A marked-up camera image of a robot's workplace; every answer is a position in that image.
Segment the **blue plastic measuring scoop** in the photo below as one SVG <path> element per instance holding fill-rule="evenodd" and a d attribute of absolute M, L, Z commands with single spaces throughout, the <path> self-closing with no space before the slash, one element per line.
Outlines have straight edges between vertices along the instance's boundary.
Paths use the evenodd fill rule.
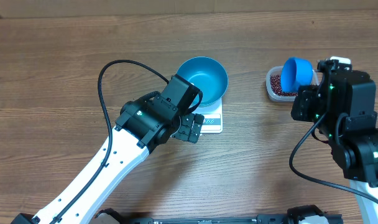
<path fill-rule="evenodd" d="M 313 68 L 309 61 L 291 57 L 283 65 L 280 84 L 283 92 L 297 92 L 300 86 L 310 85 Z"/>

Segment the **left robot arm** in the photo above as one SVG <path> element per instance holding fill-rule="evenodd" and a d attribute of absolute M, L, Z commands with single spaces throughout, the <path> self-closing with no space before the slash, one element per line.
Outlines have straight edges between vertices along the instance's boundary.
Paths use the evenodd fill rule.
<path fill-rule="evenodd" d="M 179 130 L 202 96 L 174 75 L 162 92 L 127 102 L 104 144 L 70 185 L 35 215 L 20 213 L 13 223 L 89 223 L 123 178 Z"/>

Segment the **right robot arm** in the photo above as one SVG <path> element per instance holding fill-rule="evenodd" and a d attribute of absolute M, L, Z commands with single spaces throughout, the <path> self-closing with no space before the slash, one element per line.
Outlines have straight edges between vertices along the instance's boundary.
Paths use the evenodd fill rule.
<path fill-rule="evenodd" d="M 346 187 L 305 175 L 293 164 L 291 170 L 311 182 L 350 192 L 356 196 L 364 223 L 378 223 L 378 128 L 374 109 L 376 83 L 366 72 L 353 70 L 347 58 L 320 60 L 317 72 L 321 83 L 301 83 L 298 87 L 283 78 L 285 91 L 297 90 L 291 116 L 313 125 L 294 147 L 293 158 L 315 131 L 326 136 L 335 163 L 350 186 Z"/>

